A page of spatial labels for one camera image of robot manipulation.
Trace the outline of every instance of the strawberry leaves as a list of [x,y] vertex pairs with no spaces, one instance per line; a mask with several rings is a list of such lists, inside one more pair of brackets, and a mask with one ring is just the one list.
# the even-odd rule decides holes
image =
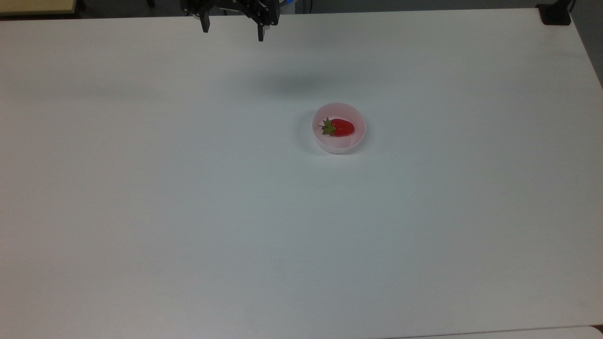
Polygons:
[[333,135],[335,130],[335,126],[332,125],[331,120],[328,118],[323,120],[324,126],[320,126],[323,129],[323,135]]

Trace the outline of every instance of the robotic arm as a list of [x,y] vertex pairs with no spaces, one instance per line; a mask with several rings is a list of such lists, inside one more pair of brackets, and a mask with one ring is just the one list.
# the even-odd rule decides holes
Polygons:
[[270,25],[279,24],[279,0],[180,0],[180,8],[199,17],[201,27],[209,31],[209,10],[217,6],[240,11],[257,23],[257,39],[264,41],[264,32]]

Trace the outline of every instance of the black bracket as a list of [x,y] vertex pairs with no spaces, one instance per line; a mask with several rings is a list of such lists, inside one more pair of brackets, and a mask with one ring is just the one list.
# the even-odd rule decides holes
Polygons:
[[540,12],[540,19],[545,25],[568,26],[572,23],[567,7],[572,0],[557,0],[552,5],[539,4],[536,8]]

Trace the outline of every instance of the pink bowl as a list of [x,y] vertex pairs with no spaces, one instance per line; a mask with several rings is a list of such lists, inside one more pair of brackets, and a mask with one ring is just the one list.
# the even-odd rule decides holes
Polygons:
[[[348,120],[354,125],[354,133],[348,136],[323,135],[320,125],[327,118]],[[319,146],[329,153],[341,154],[350,151],[350,149],[362,140],[366,130],[366,123],[362,114],[354,107],[348,104],[332,103],[320,107],[312,119],[312,130]]]

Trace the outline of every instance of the red strawberry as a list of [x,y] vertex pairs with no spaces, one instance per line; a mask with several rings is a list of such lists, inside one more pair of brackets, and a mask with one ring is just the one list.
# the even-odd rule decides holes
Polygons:
[[343,119],[323,120],[324,126],[320,126],[323,129],[324,135],[332,136],[346,136],[354,133],[354,125],[351,122]]

